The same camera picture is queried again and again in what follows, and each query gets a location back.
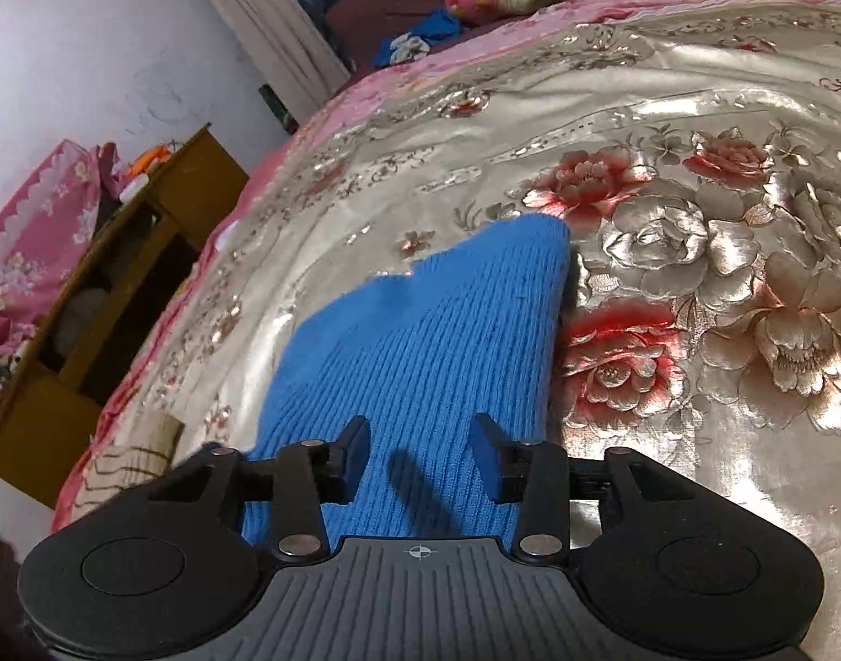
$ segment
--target floral bedspread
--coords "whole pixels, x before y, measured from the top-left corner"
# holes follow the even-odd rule
[[[90,246],[115,160],[113,145],[88,151],[65,140],[0,213],[0,399]]]
[[[541,210],[576,256],[550,439],[637,448],[800,537],[827,579],[804,648],[841,661],[841,0],[644,1],[550,8],[303,127],[106,406],[56,523],[104,499],[80,503],[105,489],[93,459],[154,414],[184,422],[176,460],[251,446],[303,319]]]

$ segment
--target curtain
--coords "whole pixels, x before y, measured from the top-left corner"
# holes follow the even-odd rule
[[[307,121],[350,77],[297,0],[212,0],[296,121]]]

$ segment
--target round black pad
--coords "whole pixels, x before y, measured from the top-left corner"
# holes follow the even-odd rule
[[[671,542],[660,551],[657,565],[676,587],[706,595],[741,592],[760,571],[753,551],[710,537]]]
[[[823,595],[816,557],[709,494],[642,503],[598,537],[580,567],[591,610],[620,636],[682,658],[758,658],[799,643]]]
[[[262,582],[256,550],[195,504],[122,496],[45,539],[23,564],[19,598],[55,649],[161,658],[247,614]]]
[[[137,597],[163,589],[185,567],[177,546],[159,539],[108,542],[91,551],[81,569],[84,580],[113,597]]]

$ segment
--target pink bedspread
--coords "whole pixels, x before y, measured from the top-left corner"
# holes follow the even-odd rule
[[[221,223],[212,234],[210,241],[201,253],[200,260],[194,267],[190,278],[182,287],[165,313],[158,320],[150,333],[143,353],[134,361],[132,369],[115,394],[107,403],[100,416],[97,434],[93,445],[82,456],[69,475],[53,517],[53,529],[60,529],[69,522],[71,506],[80,488],[84,467],[91,456],[109,444],[116,431],[118,416],[124,405],[134,394],[141,382],[144,369],[157,355],[166,339],[172,322],[181,313],[190,299],[197,282],[210,268],[216,256],[214,243],[221,231],[232,222],[240,219],[252,207],[257,194],[271,185],[284,162],[295,152],[306,151],[324,142],[335,132],[356,124],[374,112],[386,99],[398,99],[409,92],[425,89],[438,79],[463,67],[464,65],[484,61],[488,57],[501,55],[540,39],[556,34],[565,27],[576,23],[606,23],[607,21],[627,21],[639,17],[653,17],[683,9],[712,7],[725,1],[763,2],[763,1],[799,1],[808,4],[841,3],[841,0],[576,0],[564,2],[554,7],[541,10],[524,21],[515,21],[494,30],[488,35],[477,37],[453,48],[398,67],[384,69],[351,87],[332,100],[321,112],[318,112],[287,145],[274,152],[252,175],[243,191],[240,201],[232,215]]]

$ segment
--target blue knitted sock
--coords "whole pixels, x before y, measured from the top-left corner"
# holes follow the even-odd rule
[[[490,414],[515,439],[543,436],[569,234],[547,215],[490,225],[377,278],[307,319],[261,411],[252,460],[308,438],[334,440],[354,415],[372,451],[356,499],[324,505],[342,535],[507,536],[515,506],[485,497],[467,436]],[[269,505],[247,505],[243,536],[263,542]]]

